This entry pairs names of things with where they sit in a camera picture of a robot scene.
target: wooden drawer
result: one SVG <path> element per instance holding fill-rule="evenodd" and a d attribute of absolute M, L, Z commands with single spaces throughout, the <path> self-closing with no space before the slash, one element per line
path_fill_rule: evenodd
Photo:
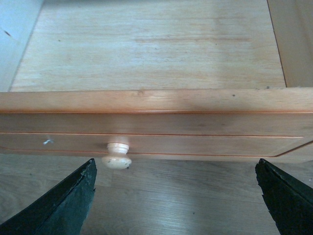
<path fill-rule="evenodd" d="M 0 16 L 3 151 L 102 154 L 115 136 L 133 155 L 232 161 L 313 142 L 311 5 L 42 2 Z"/>
<path fill-rule="evenodd" d="M 109 142 L 130 146 L 130 154 L 273 157 L 297 147 L 302 137 L 0 134 L 0 146 L 21 151 L 106 153 Z"/>

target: open drawer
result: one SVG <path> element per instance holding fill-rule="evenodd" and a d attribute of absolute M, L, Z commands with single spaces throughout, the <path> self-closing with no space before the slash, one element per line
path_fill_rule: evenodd
<path fill-rule="evenodd" d="M 313 141 L 313 89 L 286 88 L 313 85 L 312 58 L 305 49 L 312 42 L 310 4 L 42 3 L 17 7 L 4 1 L 1 8 L 3 151 L 102 153 L 105 148 L 91 147 L 88 138 L 126 135 L 134 143 L 130 152 L 141 157 L 228 156 L 231 161 L 283 159 Z M 286 17 L 304 26 L 286 30 Z M 301 44 L 286 37 L 293 33 Z M 286 53 L 290 47 L 298 48 L 293 56 Z M 306 62 L 295 61 L 295 55 Z M 47 149 L 41 138 L 48 134 L 64 143 L 86 138 L 80 140 L 86 145 Z M 104 147 L 108 141 L 103 139 Z M 135 144 L 150 141 L 159 143 L 158 149 Z M 159 149 L 164 144 L 171 149 Z"/>

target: floor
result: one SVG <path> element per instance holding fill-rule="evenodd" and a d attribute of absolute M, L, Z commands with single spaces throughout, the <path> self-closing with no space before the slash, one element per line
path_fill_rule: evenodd
<path fill-rule="evenodd" d="M 0 155 L 0 223 L 88 159 Z M 82 235 L 279 235 L 255 163 L 134 160 L 121 171 L 96 163 Z M 313 187 L 313 162 L 276 165 Z"/>

